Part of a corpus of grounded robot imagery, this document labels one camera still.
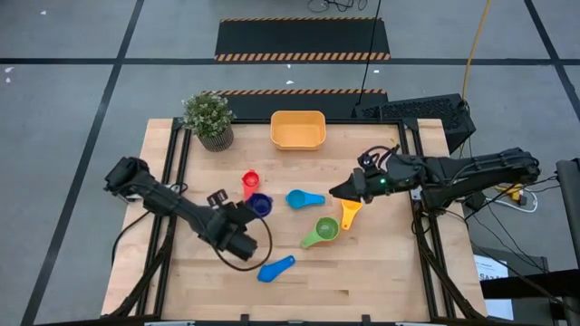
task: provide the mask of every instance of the yellow cable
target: yellow cable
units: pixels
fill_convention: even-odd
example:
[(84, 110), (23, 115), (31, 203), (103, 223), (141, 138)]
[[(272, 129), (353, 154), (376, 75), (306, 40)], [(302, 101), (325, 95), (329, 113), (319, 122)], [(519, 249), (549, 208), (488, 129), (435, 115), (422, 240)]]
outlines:
[(469, 53), (468, 64), (465, 66), (465, 75), (463, 76), (463, 92), (461, 93), (461, 97), (465, 100), (465, 95), (468, 91), (468, 78), (469, 78), (469, 68), (471, 68), (471, 59), (473, 59), (473, 53), (475, 53), (475, 48), (478, 47), (478, 39), (481, 35), (481, 30), (483, 30), (483, 23), (486, 21), (486, 17), (488, 16), (489, 11), (489, 4), (491, 0), (486, 2), (486, 8), (483, 10), (483, 15), (481, 16), (481, 20), (479, 21), (479, 28), (478, 32), (475, 34), (475, 39), (473, 40), (473, 45), (471, 46), (471, 53)]

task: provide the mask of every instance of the wooden table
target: wooden table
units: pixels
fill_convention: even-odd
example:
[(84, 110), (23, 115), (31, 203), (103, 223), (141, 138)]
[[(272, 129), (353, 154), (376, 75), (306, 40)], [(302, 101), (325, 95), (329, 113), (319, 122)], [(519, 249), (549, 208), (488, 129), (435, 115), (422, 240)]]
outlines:
[[(449, 155), (440, 120), (419, 120), (419, 124), (425, 155)], [(171, 120), (150, 120), (140, 154), (158, 180), (170, 125)], [(266, 217), (275, 244), (270, 261), (292, 254), (295, 266), (273, 283), (259, 283), (257, 271), (241, 273), (222, 264), (211, 248), (179, 219), (162, 318), (238, 321), (240, 314), (249, 313), (251, 321), (360, 321), (362, 314), (370, 314), (373, 321), (428, 321), (407, 193), (376, 197), (372, 204), (363, 206), (351, 229), (342, 230), (333, 242), (307, 250), (299, 247), (318, 217), (340, 220), (340, 202), (327, 195), (328, 189), (348, 178), (357, 164), (356, 158), (366, 149), (399, 143), (397, 128), (327, 125), (326, 141), (315, 152), (276, 150), (269, 128), (269, 125), (234, 125), (236, 140), (221, 153), (205, 150), (193, 137), (185, 176), (189, 189), (184, 196), (205, 205), (210, 193), (224, 188), (230, 199), (238, 201), (242, 197), (240, 178), (248, 169), (255, 169), (262, 178), (259, 191), (274, 199), (273, 211)], [(175, 180), (178, 160), (176, 154), (171, 180)], [(285, 194), (294, 188), (325, 194), (326, 204), (294, 211), (284, 200)], [(458, 204), (449, 210), (462, 215)], [(124, 225), (142, 212), (141, 203), (130, 205)], [(122, 238), (103, 313), (116, 308), (139, 279), (151, 224), (150, 217)], [(449, 276), (473, 306), (486, 315), (465, 224), (452, 215), (440, 216), (439, 224)], [(242, 266), (255, 264), (267, 251), (264, 227), (253, 222), (248, 228), (259, 245), (254, 257), (244, 263), (225, 253), (227, 259)], [(152, 312), (156, 282), (151, 284), (148, 312)], [(439, 281), (434, 282), (434, 288), (439, 315), (444, 315)]]

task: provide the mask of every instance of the potted plant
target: potted plant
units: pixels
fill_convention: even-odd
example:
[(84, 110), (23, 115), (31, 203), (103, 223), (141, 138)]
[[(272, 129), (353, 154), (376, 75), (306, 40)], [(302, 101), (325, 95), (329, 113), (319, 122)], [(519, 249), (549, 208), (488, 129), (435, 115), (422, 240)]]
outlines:
[(231, 121), (234, 113), (227, 99), (215, 93), (202, 93), (182, 101), (185, 107), (183, 128), (191, 129), (203, 146), (213, 152), (227, 149), (234, 141)]

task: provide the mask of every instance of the gray floor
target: gray floor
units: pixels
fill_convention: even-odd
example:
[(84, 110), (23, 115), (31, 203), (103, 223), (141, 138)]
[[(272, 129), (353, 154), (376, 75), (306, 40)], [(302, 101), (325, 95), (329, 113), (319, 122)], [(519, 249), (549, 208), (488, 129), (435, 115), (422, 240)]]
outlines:
[[(392, 57), (466, 58), (484, 4), (384, 1), (381, 16)], [(580, 4), (534, 4), (560, 58), (580, 59), (580, 34), (575, 33)], [(346, 14), (373, 15), (376, 5), (369, 0), (364, 11)], [(135, 0), (0, 0), (0, 58), (115, 58), (134, 6)], [(211, 58), (221, 18), (314, 15), (306, 0), (145, 0), (127, 57)], [(331, 8), (323, 15), (345, 14)], [(476, 57), (549, 58), (523, 0), (492, 2)], [(8, 67), (14, 68), (5, 72)], [(0, 324), (17, 325), (112, 67), (0, 68), (0, 184), (5, 187), (0, 198)], [(368, 87), (386, 89), (391, 100), (460, 92), (463, 78), (459, 65), (370, 69)], [(580, 87), (580, 67), (566, 66), (565, 71)], [(362, 65), (345, 64), (123, 66), (35, 322), (99, 316), (111, 244), (124, 212), (102, 191), (102, 179), (119, 157), (139, 154), (147, 119), (179, 115), (180, 100), (202, 90), (356, 88), (363, 73)], [(289, 80), (295, 84), (286, 85)], [(474, 154), (519, 146), (540, 159), (545, 176), (559, 159), (580, 156), (578, 118), (553, 65), (474, 66), (467, 99), (478, 128)], [(559, 190), (538, 196), (534, 214), (493, 209), (527, 253), (546, 256), (553, 270), (575, 267)], [(509, 244), (488, 210), (478, 218)], [(477, 221), (470, 222), (470, 233), (477, 244), (501, 249)]]

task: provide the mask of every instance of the orange bowl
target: orange bowl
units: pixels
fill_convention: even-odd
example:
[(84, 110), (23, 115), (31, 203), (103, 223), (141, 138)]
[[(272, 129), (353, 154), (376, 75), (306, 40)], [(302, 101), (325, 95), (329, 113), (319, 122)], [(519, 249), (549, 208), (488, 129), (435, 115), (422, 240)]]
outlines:
[(270, 120), (270, 138), (277, 149), (316, 150), (326, 139), (326, 119), (316, 110), (280, 110)]

